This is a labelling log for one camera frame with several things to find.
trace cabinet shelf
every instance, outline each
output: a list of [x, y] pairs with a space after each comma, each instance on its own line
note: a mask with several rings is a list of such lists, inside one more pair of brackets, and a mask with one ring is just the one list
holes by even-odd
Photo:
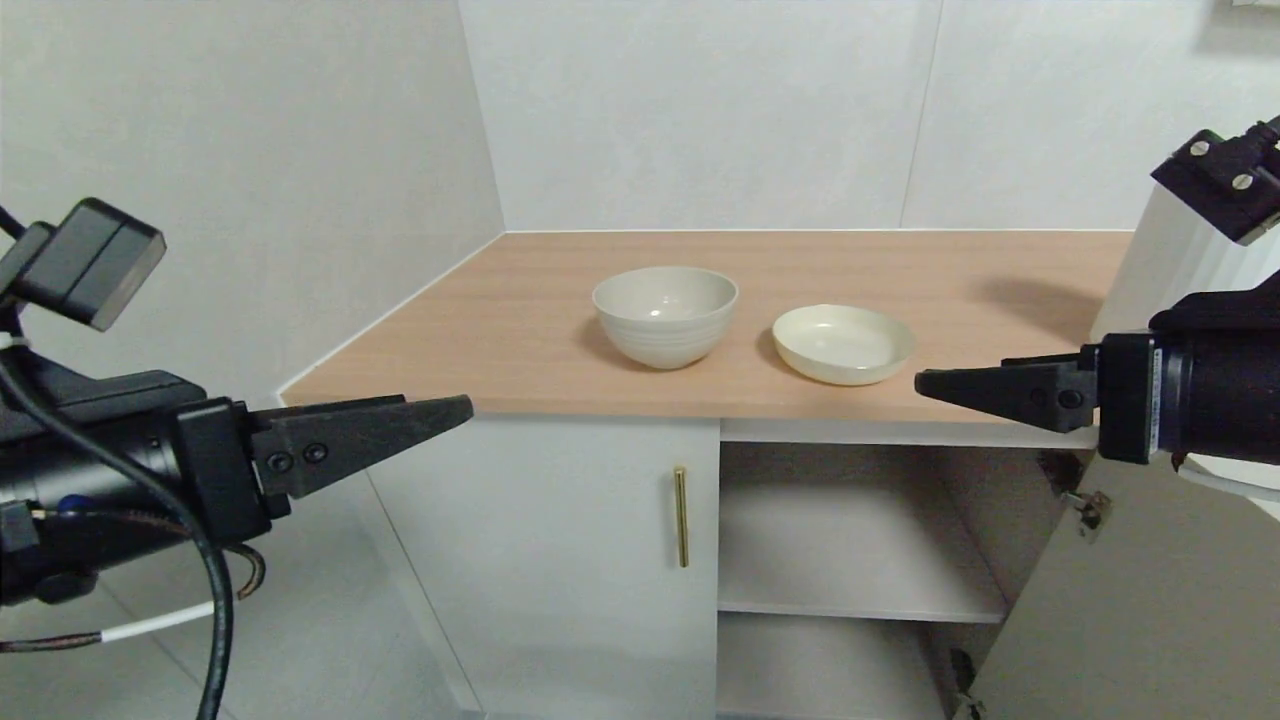
[[942, 720], [914, 623], [721, 612], [716, 710], [795, 720]]
[[1002, 621], [986, 561], [910, 450], [723, 445], [719, 610]]

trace white cabinet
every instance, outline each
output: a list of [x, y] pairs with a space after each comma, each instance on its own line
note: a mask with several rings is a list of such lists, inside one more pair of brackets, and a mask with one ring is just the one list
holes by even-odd
[[480, 416], [371, 474], [479, 710], [714, 715], [718, 420]]
[[956, 647], [984, 708], [961, 720], [1275, 708], [1280, 524], [1247, 501], [1094, 461], [1114, 509], [1091, 544], [1034, 450], [722, 439], [481, 416], [372, 469], [462, 705], [941, 720]]

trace cabinet door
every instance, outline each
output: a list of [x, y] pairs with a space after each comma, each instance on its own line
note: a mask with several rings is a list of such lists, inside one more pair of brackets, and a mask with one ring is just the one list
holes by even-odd
[[714, 716], [717, 420], [481, 416], [372, 478], [483, 711]]
[[959, 720], [1276, 716], [1280, 523], [1155, 462], [1093, 461], [1110, 518], [1064, 515]]

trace white bowl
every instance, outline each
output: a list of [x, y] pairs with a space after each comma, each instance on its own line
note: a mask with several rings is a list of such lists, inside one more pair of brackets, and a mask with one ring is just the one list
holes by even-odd
[[627, 357], [660, 370], [701, 359], [728, 331], [737, 284], [700, 268], [641, 268], [591, 293], [604, 333]]
[[809, 305], [773, 323], [778, 355], [797, 373], [838, 386], [878, 383], [902, 369], [915, 334], [899, 320], [850, 305]]

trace cabinet hinge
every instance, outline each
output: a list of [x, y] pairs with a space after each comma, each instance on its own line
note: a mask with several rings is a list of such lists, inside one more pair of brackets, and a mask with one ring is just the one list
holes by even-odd
[[978, 671], [973, 665], [973, 656], [959, 647], [951, 648], [951, 673], [956, 680], [956, 697], [960, 700], [960, 705], [969, 710], [969, 720], [982, 720], [983, 712], [987, 712], [987, 706], [980, 700], [974, 700], [969, 694], [973, 682], [978, 678]]
[[1075, 492], [1084, 478], [1084, 462], [1069, 450], [1042, 450], [1036, 455], [1036, 464], [1057, 496]]
[[1111, 515], [1111, 498], [1102, 491], [1094, 491], [1091, 495], [1064, 492], [1061, 497], [1069, 500], [1071, 507], [1080, 514], [1076, 534], [1093, 544], [1093, 541], [1098, 539], [1098, 533], [1102, 532], [1102, 525]]

